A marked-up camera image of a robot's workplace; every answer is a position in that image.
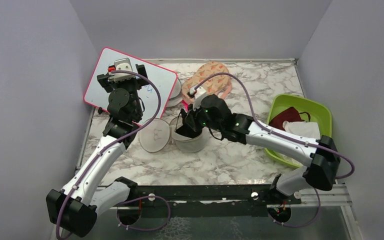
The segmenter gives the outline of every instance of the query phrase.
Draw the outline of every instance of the gray wall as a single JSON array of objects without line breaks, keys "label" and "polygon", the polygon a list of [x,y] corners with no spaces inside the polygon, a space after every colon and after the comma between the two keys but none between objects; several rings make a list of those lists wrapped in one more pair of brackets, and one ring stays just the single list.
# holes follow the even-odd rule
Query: gray wall
[{"label": "gray wall", "polygon": [[49,239],[73,176],[97,54],[67,0],[0,0],[0,240]]},{"label": "gray wall", "polygon": [[[384,0],[333,0],[298,61],[306,96],[327,105],[365,239],[384,239]],[[347,171],[342,164],[342,171]]]},{"label": "gray wall", "polygon": [[98,52],[299,58],[331,0],[70,0]]}]

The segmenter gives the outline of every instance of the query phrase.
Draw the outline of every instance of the screw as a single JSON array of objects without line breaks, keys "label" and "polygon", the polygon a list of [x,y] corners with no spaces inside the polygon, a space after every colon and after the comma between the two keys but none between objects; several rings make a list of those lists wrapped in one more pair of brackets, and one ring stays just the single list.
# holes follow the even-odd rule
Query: screw
[{"label": "screw", "polygon": [[257,200],[258,199],[258,193],[256,193],[255,191],[253,193],[251,193],[251,198],[254,200]]},{"label": "screw", "polygon": [[300,199],[301,198],[301,193],[299,191],[296,191],[293,193],[293,196],[296,198],[296,199]]},{"label": "screw", "polygon": [[155,197],[148,197],[148,199],[152,202],[155,200]]}]

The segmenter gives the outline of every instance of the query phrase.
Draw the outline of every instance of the green plastic basket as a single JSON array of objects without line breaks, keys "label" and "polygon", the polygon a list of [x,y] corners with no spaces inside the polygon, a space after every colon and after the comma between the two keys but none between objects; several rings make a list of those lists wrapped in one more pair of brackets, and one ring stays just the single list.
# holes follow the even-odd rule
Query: green plastic basket
[{"label": "green plastic basket", "polygon": [[[267,124],[269,124],[269,122],[278,114],[290,107],[294,107],[300,113],[309,113],[311,116],[310,122],[318,123],[320,135],[332,137],[331,111],[329,111],[327,107],[318,102],[290,94],[280,94],[274,98],[273,104],[271,105],[270,113],[268,114]],[[308,120],[305,114],[301,115],[301,117],[303,120]],[[271,149],[265,148],[264,151],[271,159],[279,163],[282,163],[292,168],[300,167],[299,165],[284,160],[277,152]]]}]

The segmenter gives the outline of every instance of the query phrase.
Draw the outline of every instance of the marble surface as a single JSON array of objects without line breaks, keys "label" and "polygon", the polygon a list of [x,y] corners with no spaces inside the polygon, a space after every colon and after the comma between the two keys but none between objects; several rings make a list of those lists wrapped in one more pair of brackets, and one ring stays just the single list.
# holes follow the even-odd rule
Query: marble surface
[{"label": "marble surface", "polygon": [[[162,63],[178,73],[181,82],[190,78],[203,63]],[[302,96],[302,89],[292,63],[225,63],[230,73],[244,82],[251,95],[257,117],[263,122],[279,94]],[[225,99],[233,113],[251,115],[241,86],[232,80],[233,89]],[[183,104],[167,108],[162,119],[170,122]],[[108,120],[108,115],[95,112],[82,163],[91,156]],[[101,184],[108,185],[118,177],[126,177],[140,185],[216,185],[271,183],[279,173],[291,170],[272,161],[262,147],[219,141],[206,136],[207,146],[196,153],[184,153],[169,142],[161,151],[142,149],[136,136],[128,150],[111,166]]]}]

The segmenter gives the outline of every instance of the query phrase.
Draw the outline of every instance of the red cloth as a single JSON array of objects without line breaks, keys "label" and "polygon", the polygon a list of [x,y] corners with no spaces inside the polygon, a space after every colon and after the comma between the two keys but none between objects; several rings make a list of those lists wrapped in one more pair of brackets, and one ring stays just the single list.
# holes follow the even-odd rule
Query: red cloth
[{"label": "red cloth", "polygon": [[272,126],[274,128],[280,129],[285,131],[283,124],[284,121],[288,121],[290,123],[292,122],[301,122],[303,121],[301,119],[300,114],[307,114],[308,121],[310,121],[310,114],[306,111],[298,112],[295,107],[291,106],[290,108],[284,110],[283,112],[279,113],[277,116],[275,116],[269,123],[269,126]]}]

